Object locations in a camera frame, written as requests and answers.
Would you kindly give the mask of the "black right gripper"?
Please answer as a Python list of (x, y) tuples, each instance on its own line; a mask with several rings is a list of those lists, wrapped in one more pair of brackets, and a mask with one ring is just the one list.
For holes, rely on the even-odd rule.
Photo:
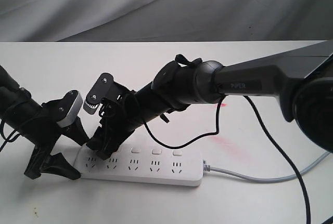
[(127, 88), (109, 89), (102, 98), (98, 112), (100, 126), (97, 127), (86, 146), (96, 151), (100, 159), (110, 158), (135, 129), (145, 123), (145, 102), (144, 88), (139, 91)]

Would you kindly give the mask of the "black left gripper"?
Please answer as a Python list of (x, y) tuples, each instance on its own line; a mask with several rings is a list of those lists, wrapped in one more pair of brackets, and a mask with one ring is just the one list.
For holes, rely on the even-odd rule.
[[(41, 174), (53, 174), (77, 180), (81, 173), (75, 169), (62, 153), (51, 155), (56, 142), (61, 136), (60, 127), (52, 119), (60, 99), (51, 100), (39, 105), (33, 99), (15, 100), (15, 117), (18, 121), (18, 132), (34, 144), (34, 149), (24, 175), (36, 179)], [(89, 141), (81, 119), (77, 116), (67, 127), (67, 137), (83, 146)]]

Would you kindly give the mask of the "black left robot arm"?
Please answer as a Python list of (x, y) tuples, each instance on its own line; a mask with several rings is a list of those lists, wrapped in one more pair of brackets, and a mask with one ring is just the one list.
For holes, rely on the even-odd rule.
[(1, 128), (8, 124), (13, 131), (5, 136), (4, 144), (14, 142), (19, 136), (34, 144), (31, 158), (24, 174), (36, 179), (43, 173), (62, 176), (71, 180), (81, 174), (63, 156), (51, 152), (64, 135), (80, 146), (88, 142), (78, 113), (83, 99), (77, 90), (67, 92), (63, 98), (38, 104), (31, 93), (1, 68)]

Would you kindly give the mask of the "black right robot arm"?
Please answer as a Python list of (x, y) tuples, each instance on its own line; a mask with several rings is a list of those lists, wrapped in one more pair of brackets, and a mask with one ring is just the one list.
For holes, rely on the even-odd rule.
[(100, 115), (87, 146), (105, 160), (145, 123), (228, 95), (276, 98), (287, 122), (295, 121), (313, 143), (332, 151), (330, 40), (228, 66), (178, 54), (138, 91), (103, 73), (84, 102), (87, 113)]

